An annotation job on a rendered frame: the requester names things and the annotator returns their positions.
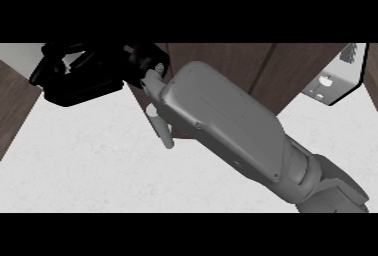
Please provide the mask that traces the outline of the brown wooden cabinet side panel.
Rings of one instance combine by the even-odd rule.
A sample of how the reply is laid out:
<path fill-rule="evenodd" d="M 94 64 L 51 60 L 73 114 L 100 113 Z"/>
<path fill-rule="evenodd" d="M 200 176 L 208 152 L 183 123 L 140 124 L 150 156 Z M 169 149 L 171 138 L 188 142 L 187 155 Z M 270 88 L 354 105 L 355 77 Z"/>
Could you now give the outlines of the brown wooden cabinet side panel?
<path fill-rule="evenodd" d="M 378 43 L 369 44 L 363 84 L 378 111 Z"/>
<path fill-rule="evenodd" d="M 39 97 L 39 89 L 0 61 L 0 161 Z"/>

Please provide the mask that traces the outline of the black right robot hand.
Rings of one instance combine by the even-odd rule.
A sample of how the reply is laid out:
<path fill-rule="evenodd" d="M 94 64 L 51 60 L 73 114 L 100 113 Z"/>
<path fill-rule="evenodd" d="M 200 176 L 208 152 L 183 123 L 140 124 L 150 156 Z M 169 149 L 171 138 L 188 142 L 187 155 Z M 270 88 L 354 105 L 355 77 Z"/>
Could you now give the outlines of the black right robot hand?
<path fill-rule="evenodd" d="M 45 43 L 42 58 L 29 76 L 44 99 L 70 107 L 122 89 L 124 83 L 141 89 L 140 80 L 169 56 L 153 43 Z"/>

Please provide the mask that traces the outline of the white appliance with black edge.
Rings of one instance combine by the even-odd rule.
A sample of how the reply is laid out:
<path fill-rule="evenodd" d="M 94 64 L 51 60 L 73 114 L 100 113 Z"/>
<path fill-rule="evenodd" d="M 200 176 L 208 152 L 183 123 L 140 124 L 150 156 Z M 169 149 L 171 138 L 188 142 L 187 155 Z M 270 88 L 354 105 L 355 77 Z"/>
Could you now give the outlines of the white appliance with black edge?
<path fill-rule="evenodd" d="M 361 85 L 367 43 L 349 43 L 315 75 L 301 93 L 332 106 Z"/>

